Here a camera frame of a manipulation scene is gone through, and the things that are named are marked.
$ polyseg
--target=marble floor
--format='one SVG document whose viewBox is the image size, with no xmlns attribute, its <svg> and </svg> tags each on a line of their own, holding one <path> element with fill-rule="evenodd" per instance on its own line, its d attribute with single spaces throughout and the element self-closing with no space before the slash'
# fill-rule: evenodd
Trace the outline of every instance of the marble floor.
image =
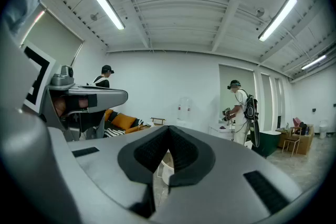
<svg viewBox="0 0 336 224">
<path fill-rule="evenodd" d="M 303 191 L 321 182 L 334 161 L 336 154 L 336 135 L 319 139 L 313 138 L 308 155 L 293 155 L 289 152 L 275 151 L 267 160 L 289 175 Z M 163 165 L 158 167 L 158 175 L 162 175 Z M 160 207 L 168 196 L 168 187 L 160 177 L 153 175 L 155 206 Z"/>
</svg>

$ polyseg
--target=black shirt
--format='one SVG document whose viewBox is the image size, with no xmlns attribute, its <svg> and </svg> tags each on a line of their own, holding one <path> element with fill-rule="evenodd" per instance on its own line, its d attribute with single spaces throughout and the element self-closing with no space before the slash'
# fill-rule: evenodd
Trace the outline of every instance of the black shirt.
<svg viewBox="0 0 336 224">
<path fill-rule="evenodd" d="M 103 76 L 98 76 L 94 82 L 96 82 L 97 80 L 103 78 Z M 110 83 L 109 81 L 106 79 L 106 80 L 103 80 L 99 83 L 96 84 L 97 87 L 105 87 L 105 88 L 109 88 L 110 87 Z"/>
</svg>

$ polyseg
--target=fluorescent light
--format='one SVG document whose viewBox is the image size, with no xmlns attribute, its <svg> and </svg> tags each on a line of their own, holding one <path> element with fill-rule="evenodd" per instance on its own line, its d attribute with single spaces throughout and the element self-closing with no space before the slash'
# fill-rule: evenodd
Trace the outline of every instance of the fluorescent light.
<svg viewBox="0 0 336 224">
<path fill-rule="evenodd" d="M 274 16 L 269 25 L 265 28 L 265 30 L 258 37 L 260 41 L 265 41 L 277 27 L 281 24 L 281 22 L 286 18 L 292 8 L 295 6 L 297 0 L 286 0 L 282 5 L 281 9 Z"/>
<path fill-rule="evenodd" d="M 125 28 L 125 25 L 122 23 L 120 17 L 115 12 L 114 8 L 112 7 L 111 3 L 108 0 L 97 0 L 99 5 L 103 8 L 106 14 L 110 17 L 112 22 L 115 24 L 117 29 L 122 30 Z"/>
<path fill-rule="evenodd" d="M 311 66 L 315 65 L 317 62 L 322 61 L 325 57 L 326 57 L 326 56 L 323 55 L 323 56 L 321 56 L 320 58 L 317 58 L 315 61 L 313 61 L 313 62 L 311 62 L 311 63 L 305 65 L 304 67 L 302 67 L 302 70 L 305 70 L 305 69 L 307 69 L 308 67 L 311 67 Z"/>
<path fill-rule="evenodd" d="M 41 17 L 43 16 L 43 14 L 45 13 L 44 10 L 42 10 L 38 15 L 37 17 L 34 19 L 32 25 L 29 27 L 28 31 L 26 32 L 26 34 L 24 35 L 24 37 L 22 38 L 21 40 L 21 43 L 20 44 L 23 44 L 23 42 L 25 41 L 25 39 L 27 38 L 29 32 L 31 31 L 31 29 L 33 28 L 33 26 L 37 23 L 38 20 L 41 19 Z"/>
</svg>

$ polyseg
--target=orange pillow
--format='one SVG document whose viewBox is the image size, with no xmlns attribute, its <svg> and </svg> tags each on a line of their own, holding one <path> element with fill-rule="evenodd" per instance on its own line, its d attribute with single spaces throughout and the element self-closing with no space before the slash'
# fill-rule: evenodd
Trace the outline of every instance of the orange pillow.
<svg viewBox="0 0 336 224">
<path fill-rule="evenodd" d="M 136 118 L 119 113 L 111 122 L 114 126 L 127 130 L 131 127 Z"/>
<path fill-rule="evenodd" d="M 110 117 L 110 115 L 112 114 L 113 110 L 112 109 L 107 109 L 105 111 L 105 121 L 107 121 Z"/>
</svg>

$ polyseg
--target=man in white outfit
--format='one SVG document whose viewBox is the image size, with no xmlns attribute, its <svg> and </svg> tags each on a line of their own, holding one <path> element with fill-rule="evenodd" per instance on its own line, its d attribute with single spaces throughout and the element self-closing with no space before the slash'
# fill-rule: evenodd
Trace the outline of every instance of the man in white outfit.
<svg viewBox="0 0 336 224">
<path fill-rule="evenodd" d="M 247 94 L 241 88 L 240 82 L 238 80 L 231 81 L 230 86 L 228 86 L 227 88 L 235 94 L 237 103 L 232 110 L 226 113 L 226 118 L 228 120 L 233 118 L 236 120 L 233 141 L 238 144 L 244 145 L 248 132 L 248 121 L 244 115 L 244 111 L 246 110 Z"/>
</svg>

